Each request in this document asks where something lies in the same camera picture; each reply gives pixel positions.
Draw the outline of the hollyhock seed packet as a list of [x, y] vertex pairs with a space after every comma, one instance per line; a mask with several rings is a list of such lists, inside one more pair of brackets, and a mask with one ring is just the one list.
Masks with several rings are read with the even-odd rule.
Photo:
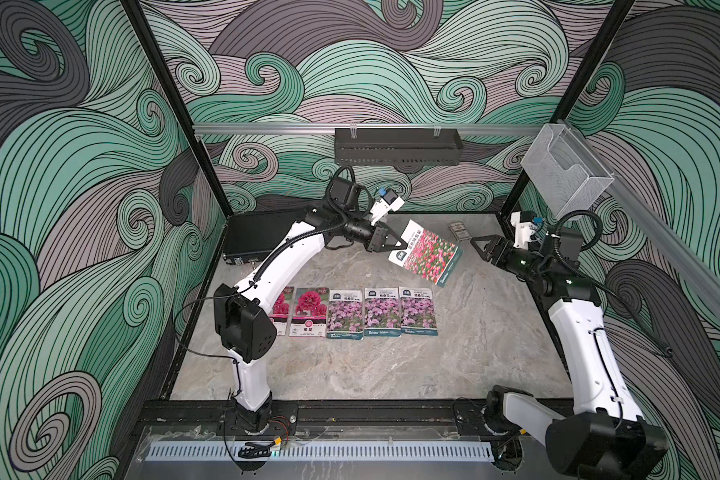
[[277, 330], [278, 336], [286, 336], [288, 333], [294, 291], [293, 286], [286, 286], [273, 305], [270, 319]]
[[288, 335], [296, 338], [325, 338], [329, 289], [326, 287], [296, 288]]

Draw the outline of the red flower seed packet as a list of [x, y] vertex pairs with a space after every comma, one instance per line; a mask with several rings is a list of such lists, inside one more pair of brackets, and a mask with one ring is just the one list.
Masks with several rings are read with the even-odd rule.
[[458, 245], [426, 230], [414, 220], [408, 221], [402, 239], [407, 243], [407, 247], [392, 251], [388, 260], [424, 280], [444, 287], [463, 250]]

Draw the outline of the white back seed packet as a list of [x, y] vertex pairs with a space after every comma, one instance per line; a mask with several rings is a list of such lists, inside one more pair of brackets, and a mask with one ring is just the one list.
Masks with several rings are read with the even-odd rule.
[[328, 339], [362, 340], [365, 316], [361, 290], [335, 290], [329, 292], [327, 309]]

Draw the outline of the white teal seed packet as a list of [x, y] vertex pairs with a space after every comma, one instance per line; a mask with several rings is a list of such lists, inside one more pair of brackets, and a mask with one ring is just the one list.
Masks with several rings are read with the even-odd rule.
[[397, 288], [364, 290], [364, 335], [366, 337], [400, 337], [401, 314]]

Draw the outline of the black front rail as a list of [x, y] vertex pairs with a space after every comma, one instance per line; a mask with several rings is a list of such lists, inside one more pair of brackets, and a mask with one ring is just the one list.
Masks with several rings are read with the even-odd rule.
[[[425, 400], [275, 400], [270, 422], [277, 433], [309, 437], [329, 429], [360, 427], [432, 427], [461, 436], [500, 437], [484, 399]], [[251, 433], [231, 401], [149, 401], [139, 427], [208, 427], [219, 434]]]

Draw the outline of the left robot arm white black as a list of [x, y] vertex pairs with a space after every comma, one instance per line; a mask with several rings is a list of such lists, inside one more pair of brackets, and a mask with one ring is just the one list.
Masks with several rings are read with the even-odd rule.
[[214, 329], [237, 380], [235, 418], [247, 431], [264, 430], [272, 408], [265, 355], [274, 345], [277, 332], [269, 315], [287, 284], [336, 236], [361, 243], [371, 253], [407, 246], [381, 219], [313, 209], [292, 223], [252, 273], [232, 287], [221, 285], [213, 295]]

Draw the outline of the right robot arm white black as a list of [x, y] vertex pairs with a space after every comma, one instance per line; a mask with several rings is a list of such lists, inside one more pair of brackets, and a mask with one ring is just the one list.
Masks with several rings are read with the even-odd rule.
[[645, 479], [669, 450], [630, 394], [607, 336], [593, 280], [574, 272], [587, 247], [572, 229], [546, 235], [537, 249], [501, 235], [473, 238], [480, 258], [515, 275], [541, 298], [559, 338], [573, 389], [564, 416], [525, 391], [496, 385], [484, 418], [497, 434], [525, 432], [544, 446], [553, 469], [579, 479]]

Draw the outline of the purple flower seed packet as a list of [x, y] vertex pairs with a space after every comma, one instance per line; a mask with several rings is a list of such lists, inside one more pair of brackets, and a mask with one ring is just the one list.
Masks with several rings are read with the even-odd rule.
[[400, 287], [401, 331], [410, 335], [437, 336], [433, 293], [428, 288]]

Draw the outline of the small seed packet far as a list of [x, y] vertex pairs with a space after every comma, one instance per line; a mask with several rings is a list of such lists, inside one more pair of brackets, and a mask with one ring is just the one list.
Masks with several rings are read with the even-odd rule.
[[448, 224], [448, 228], [458, 242], [468, 241], [472, 238], [472, 235], [463, 222], [451, 222]]

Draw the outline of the black aluminium briefcase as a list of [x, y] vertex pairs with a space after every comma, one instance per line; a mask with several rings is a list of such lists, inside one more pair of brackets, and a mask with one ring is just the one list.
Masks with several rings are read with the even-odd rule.
[[222, 258], [230, 265], [258, 263], [285, 238], [292, 224], [303, 220], [305, 209], [249, 212], [227, 221]]

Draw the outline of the clear acrylic wall holder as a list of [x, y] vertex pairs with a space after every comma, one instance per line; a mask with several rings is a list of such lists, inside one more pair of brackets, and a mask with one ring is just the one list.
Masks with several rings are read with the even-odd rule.
[[612, 169], [566, 123], [544, 125], [521, 166], [555, 219], [589, 209], [614, 180]]

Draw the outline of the black wall tray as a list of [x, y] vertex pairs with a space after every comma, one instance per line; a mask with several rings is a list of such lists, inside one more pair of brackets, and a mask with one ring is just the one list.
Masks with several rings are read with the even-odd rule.
[[463, 151], [456, 129], [358, 127], [334, 132], [334, 159], [342, 166], [453, 166]]

